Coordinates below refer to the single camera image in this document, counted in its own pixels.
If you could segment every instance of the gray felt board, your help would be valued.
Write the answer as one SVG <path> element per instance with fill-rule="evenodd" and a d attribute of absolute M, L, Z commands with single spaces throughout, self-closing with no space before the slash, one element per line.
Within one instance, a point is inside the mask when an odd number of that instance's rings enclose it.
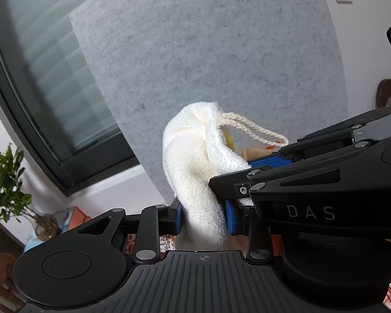
<path fill-rule="evenodd" d="M 113 116 L 167 202 L 163 130 L 189 103 L 216 101 L 291 142 L 346 118 L 326 0 L 88 0 L 71 21 Z M 251 144 L 243 133 L 234 140 Z"/>

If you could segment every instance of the wooden chair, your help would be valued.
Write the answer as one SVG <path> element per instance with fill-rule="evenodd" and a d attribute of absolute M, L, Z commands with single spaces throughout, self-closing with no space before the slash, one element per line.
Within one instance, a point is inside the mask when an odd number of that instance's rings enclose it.
<path fill-rule="evenodd" d="M 376 91 L 376 108 L 385 107 L 391 97 L 391 79 L 384 79 L 378 85 Z"/>
<path fill-rule="evenodd" d="M 18 293 L 15 284 L 13 283 L 13 265 L 16 262 L 16 257 L 10 253 L 0 253 L 0 297 L 11 302 L 15 306 L 22 306 L 23 302 L 13 295 Z M 0 310 L 4 313 L 12 313 L 12 311 L 0 303 Z"/>

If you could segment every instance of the white towel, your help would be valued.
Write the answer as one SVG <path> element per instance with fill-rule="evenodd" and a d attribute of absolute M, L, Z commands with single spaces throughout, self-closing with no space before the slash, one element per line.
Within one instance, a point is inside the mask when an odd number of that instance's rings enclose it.
<path fill-rule="evenodd" d="M 227 233 L 224 209 L 209 188 L 213 176 L 250 168 L 226 146 L 224 132 L 217 126 L 222 113 L 217 103 L 193 103 L 184 107 L 164 131 L 164 171 L 184 207 L 182 230 L 176 238 L 178 250 L 238 249 L 234 237 Z M 240 201 L 252 204 L 250 198 Z"/>

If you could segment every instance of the black window frame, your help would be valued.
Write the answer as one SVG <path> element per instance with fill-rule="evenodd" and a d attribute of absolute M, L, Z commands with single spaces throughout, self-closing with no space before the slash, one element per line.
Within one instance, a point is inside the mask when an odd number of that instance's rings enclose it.
<path fill-rule="evenodd" d="M 60 164 L 23 110 L 14 86 L 0 54 L 0 107 L 24 148 L 65 196 L 139 164 L 121 132 Z"/>

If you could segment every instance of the beige cord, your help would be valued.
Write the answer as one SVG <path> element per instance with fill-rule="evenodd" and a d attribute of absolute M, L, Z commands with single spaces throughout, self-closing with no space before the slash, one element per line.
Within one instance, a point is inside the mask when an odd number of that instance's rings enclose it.
<path fill-rule="evenodd" d="M 267 134 L 270 136 L 275 136 L 276 138 L 283 140 L 283 143 L 265 140 L 265 139 L 257 136 L 250 129 L 246 128 L 246 126 L 244 126 L 242 123 L 253 128 L 257 132 Z M 242 130 L 243 132 L 248 134 L 251 138 L 259 141 L 260 143 L 263 143 L 264 145 L 269 145 L 269 146 L 278 147 L 278 148 L 288 145 L 288 139 L 286 137 L 284 137 L 283 135 L 272 132 L 271 130 L 262 128 L 261 126 L 254 124 L 252 121 L 248 120 L 244 116 L 241 116 L 241 115 L 238 115 L 235 113 L 222 113 L 221 115 L 219 115 L 217 117 L 216 127 L 220 128 L 221 126 L 224 126 L 224 125 L 237 128 L 238 130 Z"/>

